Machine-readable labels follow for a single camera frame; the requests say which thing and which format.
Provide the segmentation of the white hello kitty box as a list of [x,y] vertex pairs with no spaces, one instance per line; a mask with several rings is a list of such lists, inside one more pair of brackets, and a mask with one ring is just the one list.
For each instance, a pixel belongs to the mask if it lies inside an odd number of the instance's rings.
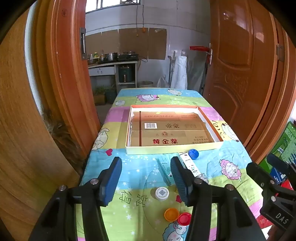
[[179,157],[183,161],[185,167],[192,172],[194,177],[198,177],[201,175],[201,172],[199,171],[196,164],[189,156],[189,153],[181,153],[179,154]]

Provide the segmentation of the white round cap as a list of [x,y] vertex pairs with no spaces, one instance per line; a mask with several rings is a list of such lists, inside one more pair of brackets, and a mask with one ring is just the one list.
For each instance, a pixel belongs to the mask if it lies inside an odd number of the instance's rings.
[[170,192],[166,187],[159,187],[155,190],[155,198],[159,201],[165,201],[168,199]]

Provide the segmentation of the blue bottle cap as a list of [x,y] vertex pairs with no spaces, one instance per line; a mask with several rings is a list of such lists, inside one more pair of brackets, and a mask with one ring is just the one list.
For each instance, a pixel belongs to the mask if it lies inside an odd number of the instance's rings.
[[192,160],[196,160],[199,157],[199,152],[196,149],[190,149],[188,155]]

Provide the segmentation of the orange bottle cap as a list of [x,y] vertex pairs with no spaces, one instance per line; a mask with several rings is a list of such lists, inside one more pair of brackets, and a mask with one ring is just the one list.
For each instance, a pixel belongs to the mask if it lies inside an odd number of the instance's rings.
[[176,208],[168,208],[164,212],[164,218],[168,222],[174,222],[180,216],[179,211]]

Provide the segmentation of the red bottle cap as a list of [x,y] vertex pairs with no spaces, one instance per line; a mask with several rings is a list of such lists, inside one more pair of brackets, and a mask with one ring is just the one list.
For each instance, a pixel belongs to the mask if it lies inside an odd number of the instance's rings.
[[183,212],[178,217],[178,224],[181,226],[188,226],[191,223],[192,215],[189,212]]

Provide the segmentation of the clear plastic rectangular box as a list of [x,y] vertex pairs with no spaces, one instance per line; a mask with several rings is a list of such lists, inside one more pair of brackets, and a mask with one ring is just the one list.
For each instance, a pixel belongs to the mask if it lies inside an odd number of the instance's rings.
[[206,182],[207,184],[210,184],[207,176],[204,173],[199,174],[196,178],[199,178],[199,179],[203,180],[204,182]]

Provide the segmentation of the teal rectangular box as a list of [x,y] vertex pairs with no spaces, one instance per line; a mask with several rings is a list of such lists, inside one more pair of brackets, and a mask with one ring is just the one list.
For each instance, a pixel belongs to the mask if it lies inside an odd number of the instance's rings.
[[168,156],[167,154],[161,155],[157,159],[157,162],[158,162],[158,166],[161,171],[162,177],[165,180],[165,183],[168,186],[173,185],[175,182],[171,172],[171,157]]

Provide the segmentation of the green beer carton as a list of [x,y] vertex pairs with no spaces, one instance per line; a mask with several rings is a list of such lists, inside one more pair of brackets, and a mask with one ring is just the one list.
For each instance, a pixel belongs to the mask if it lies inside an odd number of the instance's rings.
[[[271,153],[279,157],[287,163],[295,163],[295,125],[290,121],[278,142],[275,144]],[[259,166],[268,172],[278,183],[285,179],[285,174],[282,174],[276,168],[267,162],[264,158]]]

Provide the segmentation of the colourful cartoon tablecloth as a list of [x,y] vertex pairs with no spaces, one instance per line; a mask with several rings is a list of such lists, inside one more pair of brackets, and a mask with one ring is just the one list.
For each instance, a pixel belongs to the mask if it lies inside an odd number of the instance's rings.
[[[101,209],[110,240],[184,240],[187,234],[187,227],[164,218],[168,208],[176,208],[180,213],[192,211],[181,201],[175,184],[168,186],[162,177],[157,159],[165,154],[128,155],[125,151],[130,107],[144,104],[200,106],[225,140],[219,149],[201,151],[194,163],[210,184],[221,187],[232,184],[253,215],[259,216],[262,190],[246,173],[250,156],[230,126],[201,94],[168,88],[123,89],[98,133],[82,177],[85,184],[108,168],[114,157],[122,159],[122,172],[112,202]],[[167,200],[155,198],[159,187],[169,190]]]

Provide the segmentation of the shallow orange-rimmed cardboard tray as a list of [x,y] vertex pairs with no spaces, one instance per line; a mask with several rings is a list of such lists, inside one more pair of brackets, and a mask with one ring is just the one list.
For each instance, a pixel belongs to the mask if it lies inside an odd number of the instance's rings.
[[128,155],[206,151],[222,147],[225,138],[200,106],[132,105],[125,150]]

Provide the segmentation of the right wooden door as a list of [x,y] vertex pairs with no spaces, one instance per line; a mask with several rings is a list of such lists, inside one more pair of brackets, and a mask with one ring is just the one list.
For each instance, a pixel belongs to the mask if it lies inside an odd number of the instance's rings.
[[295,46],[258,1],[210,1],[210,14],[204,97],[258,163],[275,146],[295,104]]

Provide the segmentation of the wooden door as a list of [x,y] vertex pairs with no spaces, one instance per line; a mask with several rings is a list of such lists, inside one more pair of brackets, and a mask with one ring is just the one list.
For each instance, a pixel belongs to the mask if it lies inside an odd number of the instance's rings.
[[32,33],[42,104],[66,125],[81,159],[100,130],[82,46],[85,8],[86,1],[37,1]]
[[258,163],[275,146],[295,104],[295,46],[258,1],[210,1],[210,14],[204,97]]

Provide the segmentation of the white hanging plastic bag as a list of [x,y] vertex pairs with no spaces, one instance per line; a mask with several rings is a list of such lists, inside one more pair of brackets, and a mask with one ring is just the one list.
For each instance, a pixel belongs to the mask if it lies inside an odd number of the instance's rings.
[[173,74],[171,77],[171,88],[186,90],[188,87],[187,82],[187,57],[178,56],[173,68]]

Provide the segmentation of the left wooden door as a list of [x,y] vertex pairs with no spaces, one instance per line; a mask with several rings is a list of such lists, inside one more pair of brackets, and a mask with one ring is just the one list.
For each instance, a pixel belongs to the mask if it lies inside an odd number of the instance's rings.
[[86,1],[37,1],[32,33],[42,104],[66,125],[81,159],[100,130],[82,46],[85,8]]

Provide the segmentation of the metal cooking pot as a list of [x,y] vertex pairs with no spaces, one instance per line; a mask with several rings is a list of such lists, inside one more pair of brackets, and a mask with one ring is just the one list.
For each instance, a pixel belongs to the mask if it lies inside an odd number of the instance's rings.
[[118,60],[118,53],[117,52],[113,52],[113,53],[104,54],[104,59],[107,62],[117,61]]

